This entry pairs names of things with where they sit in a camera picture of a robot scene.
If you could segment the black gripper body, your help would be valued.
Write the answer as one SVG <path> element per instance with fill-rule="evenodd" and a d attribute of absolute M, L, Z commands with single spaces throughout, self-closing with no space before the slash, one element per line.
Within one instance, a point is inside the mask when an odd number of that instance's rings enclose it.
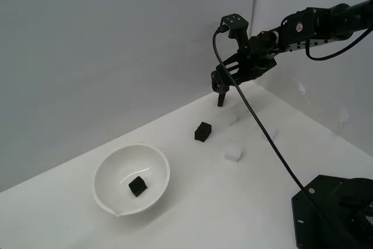
<path fill-rule="evenodd" d="M 276 66 L 270 51 L 277 45 L 277 35 L 273 31 L 264 31 L 251 37 L 235 54 L 228 57 L 215 70 L 215 84 L 232 86 L 233 83 L 224 71 L 226 68 L 235 82 L 255 80 Z"/>

